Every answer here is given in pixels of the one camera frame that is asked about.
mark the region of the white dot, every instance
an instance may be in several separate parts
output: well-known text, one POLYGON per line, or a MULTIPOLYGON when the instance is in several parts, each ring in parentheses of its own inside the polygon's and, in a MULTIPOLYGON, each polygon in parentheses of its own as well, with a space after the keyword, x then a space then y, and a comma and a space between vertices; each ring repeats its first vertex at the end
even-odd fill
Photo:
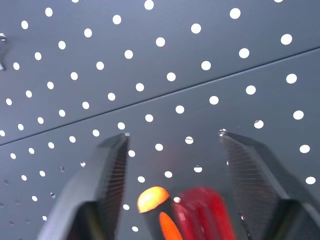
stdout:
POLYGON ((32 147, 30 147, 28 150, 30 154, 35 154, 35 150, 32 147))
POLYGON ((18 124, 18 129, 19 129, 20 131, 23 131, 23 130, 25 129, 25 127, 24 127, 21 123, 19 123, 19 124, 18 124))
POLYGON ((310 147, 308 145, 302 145, 300 147, 300 152, 303 153, 303 154, 306 154, 310 151, 310 147))
POLYGON ((90 38, 92 36, 92 31, 90 28, 86 28, 84 30, 84 36, 86 36, 87 38, 90 38))
POLYGON ((27 98, 31 98, 32 97, 32 92, 30 90, 25 91, 25 95, 27 98))
POLYGON ((166 177, 166 178, 172 178, 172 172, 170 172, 170 171, 166 171, 165 173, 164 173, 164 176, 166 177))
POLYGON ((177 114, 183 114, 185 111, 185 108, 183 106, 179 105, 179 106, 175 107, 175 111, 177 114))
POLYGON ((316 182, 316 179, 313 177, 313 176, 308 176, 306 179, 305 179, 305 182, 307 184, 314 184, 316 182))
POLYGON ((100 132, 98 130, 93 130, 92 131, 93 136, 98 137, 100 135, 100 132))
POLYGON ((89 103, 88 103, 87 101, 84 101, 84 102, 82 103, 82 107, 83 107, 84 109, 89 109, 90 105, 89 105, 89 103))
POLYGON ((115 95, 114 93, 110 92, 110 93, 108 94, 108 99, 109 99, 110 101, 114 101, 114 100, 116 99, 116 95, 115 95))
POLYGON ((59 41, 58 42, 58 47, 61 49, 61 50, 64 50, 66 48, 66 43, 64 41, 59 41))
POLYGON ((154 4, 154 1, 152 1, 152 0, 146 0, 144 2, 144 8, 147 9, 147 10, 153 9, 154 6, 155 6, 155 4, 154 4))
POLYGON ((138 91, 138 92, 142 92, 144 89, 145 89, 145 86, 142 84, 142 83, 137 83, 135 85, 135 89, 138 91))
POLYGON ((12 101, 11 101, 11 99, 10 99, 10 98, 7 98, 7 99, 5 100, 5 102, 6 102, 6 104, 8 104, 9 106, 11 106, 11 105, 12 105, 12 101))
POLYGON ((49 142, 48 143, 48 147, 51 148, 51 149, 54 149, 55 148, 55 145, 53 142, 49 142))
POLYGON ((129 150, 128 154, 132 158, 136 155, 135 151, 133 151, 133 150, 129 150))
POLYGON ((194 143, 194 139, 191 136, 187 136, 184 141, 186 144, 193 144, 194 143))
POLYGON ((105 68, 105 65, 104 65, 104 63, 103 63, 102 61, 98 61, 98 62, 96 63, 96 68, 97 68, 98 70, 102 70, 102 69, 105 68))
POLYGON ((173 201, 175 201, 175 202, 178 204, 178 203, 181 202, 181 199, 180 199, 180 197, 177 197, 177 196, 176 196, 176 197, 173 199, 173 201))
POLYGON ((193 168, 193 170, 196 172, 196 173, 201 173, 202 172, 202 167, 200 167, 199 165, 195 166, 193 168))
POLYGON ((72 72, 70 74, 70 77, 71 77, 72 80, 77 80, 78 79, 78 74, 76 72, 72 72))
POLYGON ((192 24, 191 26, 191 32, 193 32, 194 34, 198 34, 201 31, 201 25, 198 23, 192 24))
POLYGON ((211 68, 211 63, 209 61, 204 61, 201 63, 201 68, 207 71, 211 68))
POLYGON ((174 80, 176 80, 176 75, 173 72, 169 72, 166 75, 166 79, 170 82, 173 82, 174 80))
POLYGON ((48 87, 48 89, 52 90, 54 89, 55 85, 52 81, 48 81, 48 83, 46 84, 46 86, 48 87))
POLYGON ((261 129, 263 126, 264 126, 264 122, 261 121, 261 120, 257 120, 257 121, 254 122, 254 127, 256 129, 261 129))
POLYGON ((118 123, 118 129, 123 130, 126 128, 126 125, 123 122, 118 123))
POLYGON ((28 27, 29 27, 28 22, 27 22, 27 21, 22 21, 22 22, 21 22, 21 27, 22 27, 23 29, 28 29, 28 27))
POLYGON ((20 69, 19 63, 14 62, 14 63, 13 63, 13 68, 14 68, 14 70, 19 70, 19 69, 20 69))
POLYGON ((129 207, 129 205, 124 204, 124 205, 123 205, 123 209, 124 209, 124 210, 129 210, 129 209, 130 209, 130 207, 129 207))
POLYGON ((281 37, 281 43, 283 45, 289 45, 292 42, 292 36, 290 34, 285 34, 281 37))
POLYGON ((124 52, 124 57, 125 57, 126 59, 132 59, 133 56, 134 56, 134 53, 133 53, 131 50, 126 50, 126 51, 124 52))
POLYGON ((114 15, 113 16, 113 18, 112 18, 112 22, 114 23, 114 24, 120 24, 121 23, 121 16, 119 16, 119 15, 114 15))
POLYGON ((247 57, 249 57, 249 50, 247 48, 242 48, 240 51, 239 51, 239 56, 240 58, 242 59, 246 59, 247 57))
POLYGON ((59 110, 60 117, 64 117, 66 115, 66 112, 62 109, 59 110))
POLYGON ((154 120, 154 117, 151 114, 147 114, 147 115, 145 115, 145 120, 148 123, 151 123, 154 120))
POLYGON ((252 85, 247 86, 246 89, 245 89, 245 92, 246 92, 247 94, 249 94, 249 95, 253 95, 253 94, 255 94, 255 92, 256 92, 256 87, 255 87, 255 86, 252 86, 252 85))
POLYGON ((74 136, 70 136, 69 141, 74 144, 76 142, 76 138, 74 136))
POLYGON ((219 98, 218 98, 217 96, 211 96, 211 97, 209 98, 209 102, 210 102, 212 105, 216 105, 216 104, 218 104, 218 102, 219 102, 219 98))
POLYGON ((47 17, 51 17, 54 13, 50 7, 47 7, 44 12, 47 17))
POLYGON ((294 73, 290 73, 288 76, 286 76, 285 80, 288 84, 294 84, 297 79, 297 75, 295 75, 294 73))
POLYGON ((241 11, 240 11, 239 8, 233 8, 233 9, 231 9, 231 11, 230 11, 230 17, 231 17, 232 19, 238 19, 238 18, 240 17, 240 15, 241 15, 241 11))
POLYGON ((166 40, 165 40, 163 37, 158 37, 158 38, 155 40, 155 44, 156 44, 158 47, 163 47, 163 46, 166 44, 166 40))
POLYGON ((146 179, 143 176, 139 176, 138 177, 138 182, 139 183, 144 183, 146 181, 146 179))
POLYGON ((44 119, 42 117, 38 117, 38 123, 39 124, 44 124, 44 119))
POLYGON ((157 144, 155 145, 155 149, 156 149, 157 151, 162 151, 162 150, 164 149, 164 146, 163 146, 162 144, 160 144, 160 143, 157 143, 157 144))
POLYGON ((295 111, 293 113, 293 118, 296 119, 296 120, 300 120, 303 117, 304 117, 304 112, 303 111, 298 110, 298 111, 295 111))
POLYGON ((36 59, 36 60, 41 60, 41 58, 42 58, 42 56, 41 56, 41 53, 40 52, 36 52, 35 54, 34 54, 34 58, 36 59))

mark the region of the gray pegboard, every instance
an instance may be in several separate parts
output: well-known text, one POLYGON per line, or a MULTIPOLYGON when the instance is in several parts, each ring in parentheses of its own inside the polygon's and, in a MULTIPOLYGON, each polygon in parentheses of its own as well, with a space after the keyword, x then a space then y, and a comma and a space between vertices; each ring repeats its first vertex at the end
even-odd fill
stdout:
POLYGON ((231 206, 232 216, 237 215, 232 208, 232 187, 219 143, 218 131, 222 128, 267 144, 320 200, 317 182, 305 182, 310 176, 320 178, 320 116, 316 104, 320 101, 319 61, 320 50, 309 51, 0 146, 2 236, 33 240, 44 223, 42 216, 49 214, 57 200, 50 193, 59 197, 66 181, 76 171, 86 170, 80 162, 90 164, 94 147, 123 131, 131 134, 130 149, 135 156, 128 159, 123 204, 130 209, 121 213, 119 240, 150 239, 136 201, 141 192, 154 185, 165 187, 173 197, 185 188, 213 187, 231 206), (287 83, 289 74, 297 76, 295 83, 287 83), (247 86, 255 86, 256 92, 247 94, 247 86), (210 103, 211 96, 218 97, 217 104, 210 103), (176 106, 183 106, 184 112, 176 113, 176 106), (300 120, 293 117, 297 110, 304 113, 300 120), (152 122, 145 120, 147 114, 153 116, 152 122), (262 128, 254 127, 256 120, 263 121, 262 128), (125 129, 118 129, 120 122, 125 129), (93 136, 93 130, 98 130, 99 136, 93 136), (186 144, 186 137, 192 137, 194 142, 186 144), (53 149, 48 147, 49 142, 54 143, 53 149), (156 144, 162 144, 163 150, 157 151, 156 144), (310 151, 301 153, 302 145, 309 145, 310 151), (198 165, 202 172, 194 171, 198 165), (46 176, 40 176, 39 171, 45 171, 46 176), (173 176, 166 178, 166 171, 173 176), (138 182, 139 176, 145 178, 144 183, 138 182), (37 196, 38 201, 34 202, 32 196, 37 196), (139 231, 133 232, 133 226, 139 231))
POLYGON ((144 3, 3 2, 0 32, 7 41, 0 48, 6 48, 7 70, 0 73, 0 130, 5 131, 0 144, 320 46, 318 0, 154 0, 152 10, 144 3), (46 8, 52 16, 46 16, 46 8), (240 9, 238 19, 230 17, 234 8, 240 9), (121 16, 120 24, 113 23, 114 15, 121 16), (22 29, 22 21, 28 29, 22 29), (200 33, 191 32, 193 24, 201 25, 200 33), (84 36, 86 28, 92 30, 90 38, 84 36), (281 43, 284 34, 292 35, 289 45, 281 43), (163 47, 156 45, 158 37, 165 38, 163 47), (64 50, 59 41, 66 43, 64 50), (242 48, 249 49, 248 58, 239 57, 242 48), (125 58, 126 50, 133 51, 132 59, 125 58), (103 70, 97 70, 98 61, 104 62, 103 70), (202 70, 203 61, 211 62, 210 70, 202 70), (170 72, 175 81, 166 79, 170 72), (54 83, 52 90, 47 82, 54 83), (144 91, 136 90, 137 83, 144 84, 144 91), (108 100, 108 93, 116 95, 115 101, 108 100), (83 102, 89 109, 82 108, 83 102), (65 117, 59 116, 61 109, 65 117))

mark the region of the gray metal surface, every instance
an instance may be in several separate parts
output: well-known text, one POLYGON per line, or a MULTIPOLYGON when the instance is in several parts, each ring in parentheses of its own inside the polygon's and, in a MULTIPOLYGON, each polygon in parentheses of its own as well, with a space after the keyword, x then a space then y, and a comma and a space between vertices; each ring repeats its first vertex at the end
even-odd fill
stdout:
POLYGON ((7 70, 0 74, 0 130, 5 131, 0 144, 319 47, 320 1, 278 1, 154 0, 152 10, 145 9, 145 0, 3 2, 7 70), (46 8, 52 16, 46 16, 46 8), (240 9, 238 19, 230 17, 234 8, 240 9), (114 15, 121 16, 120 24, 113 23, 114 15), (192 33, 193 24, 201 25, 200 33, 192 33), (281 43, 284 34, 292 35, 289 45, 281 43), (165 39, 163 47, 156 45, 158 37, 165 39), (64 50, 59 41, 66 43, 64 50), (248 58, 239 57, 243 48, 249 49, 248 58), (132 59, 125 58, 126 50, 133 51, 132 59), (103 70, 96 68, 99 61, 103 70), (202 70, 203 61, 211 63, 209 70, 202 70), (166 79, 170 72, 175 81, 166 79), (142 92, 138 83, 144 84, 142 92))
POLYGON ((121 213, 116 231, 119 240, 150 239, 136 201, 141 192, 154 185, 165 187, 173 197, 187 187, 211 186, 225 197, 230 213, 238 214, 232 208, 228 166, 219 142, 222 128, 267 144, 320 200, 318 183, 305 183, 309 176, 320 178, 316 104, 320 101, 319 62, 320 49, 309 51, 0 146, 1 234, 10 240, 33 240, 44 223, 42 216, 47 216, 55 203, 50 193, 59 196, 75 172, 86 170, 80 162, 90 164, 95 146, 121 132, 130 132, 130 149, 135 156, 128 159, 123 204, 130 209, 121 213), (295 83, 287 83, 289 74, 296 74, 295 83), (256 92, 247 94, 247 86, 255 86, 256 92), (218 97, 218 104, 210 104, 211 96, 218 97), (182 114, 176 113, 179 105, 184 107, 182 114), (297 110, 304 112, 300 120, 293 118, 297 110), (152 122, 145 120, 147 114, 153 116, 152 122), (262 128, 254 127, 256 120, 264 122, 262 128), (118 129, 119 122, 125 129, 118 129), (94 136, 93 130, 98 130, 99 136, 94 136), (186 137, 194 142, 186 144, 186 137), (54 143, 53 149, 48 142, 54 143), (157 151, 156 144, 162 144, 163 150, 157 151), (301 153, 301 145, 309 145, 310 151, 301 153), (197 165, 202 172, 194 171, 197 165), (39 175, 41 170, 45 177, 39 175), (173 176, 165 177, 166 171, 173 176), (138 182, 139 176, 145 178, 144 183, 138 182), (139 231, 133 232, 133 226, 139 231))

